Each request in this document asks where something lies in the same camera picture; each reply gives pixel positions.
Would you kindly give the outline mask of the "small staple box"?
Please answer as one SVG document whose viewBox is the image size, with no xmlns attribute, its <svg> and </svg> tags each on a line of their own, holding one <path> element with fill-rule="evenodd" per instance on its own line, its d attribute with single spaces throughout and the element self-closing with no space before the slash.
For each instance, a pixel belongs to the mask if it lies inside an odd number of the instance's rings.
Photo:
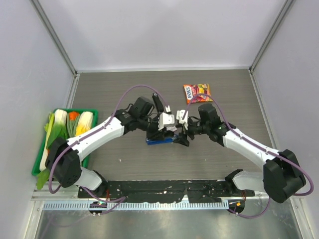
<svg viewBox="0 0 319 239">
<path fill-rule="evenodd" d="M 173 132 L 177 131 L 177 128 L 175 126 L 168 126 L 166 129 Z"/>
</svg>

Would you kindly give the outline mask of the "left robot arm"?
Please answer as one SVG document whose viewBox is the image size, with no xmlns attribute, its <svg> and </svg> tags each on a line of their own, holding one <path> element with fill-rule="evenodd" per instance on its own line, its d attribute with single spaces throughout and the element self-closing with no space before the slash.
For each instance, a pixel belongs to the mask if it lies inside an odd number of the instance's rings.
<svg viewBox="0 0 319 239">
<path fill-rule="evenodd" d="M 175 124 L 169 106 L 163 106 L 154 96 L 150 101 L 139 97 L 126 109 L 113 115 L 91 130 L 69 139 L 58 137 L 50 146 L 45 166 L 50 171 L 49 180 L 55 179 L 63 188 L 76 185 L 86 188 L 96 199 L 107 190 L 107 180 L 95 170 L 82 166 L 83 160 L 107 142 L 136 129 L 145 131 L 148 140 L 165 140 L 174 135 L 168 130 Z"/>
</svg>

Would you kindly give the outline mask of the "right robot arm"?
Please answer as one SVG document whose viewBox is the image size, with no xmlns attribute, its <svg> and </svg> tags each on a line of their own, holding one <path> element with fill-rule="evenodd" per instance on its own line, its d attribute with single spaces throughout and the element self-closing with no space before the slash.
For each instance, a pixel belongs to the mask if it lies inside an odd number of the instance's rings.
<svg viewBox="0 0 319 239">
<path fill-rule="evenodd" d="M 196 135 L 205 134 L 213 142 L 234 150 L 257 165 L 261 172 L 239 169 L 225 184 L 229 196 L 238 196 L 243 190 L 266 193 L 277 203 L 283 203 L 306 185 L 295 154 L 286 149 L 278 151 L 243 134 L 239 129 L 220 119 L 216 108 L 203 104 L 198 108 L 199 118 L 190 117 L 186 110 L 176 113 L 181 133 L 176 143 L 189 146 Z"/>
</svg>

